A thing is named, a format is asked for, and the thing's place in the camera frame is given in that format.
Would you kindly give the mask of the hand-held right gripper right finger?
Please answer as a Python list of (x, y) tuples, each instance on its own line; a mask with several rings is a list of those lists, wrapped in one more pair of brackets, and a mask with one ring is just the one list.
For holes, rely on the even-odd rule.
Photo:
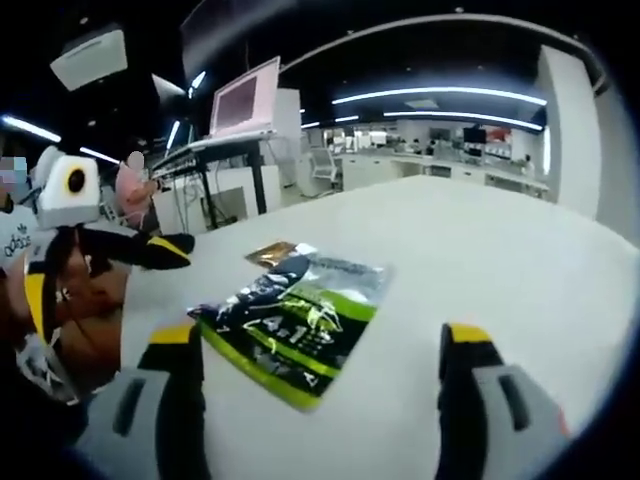
[(483, 329), (441, 328), (439, 479), (535, 479), (570, 440), (564, 414)]

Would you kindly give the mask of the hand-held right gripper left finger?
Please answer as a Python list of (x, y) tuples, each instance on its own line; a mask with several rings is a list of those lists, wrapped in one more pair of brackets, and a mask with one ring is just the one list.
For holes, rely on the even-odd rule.
[(204, 479), (200, 328), (158, 328), (138, 364), (87, 404), (75, 450), (99, 479)]

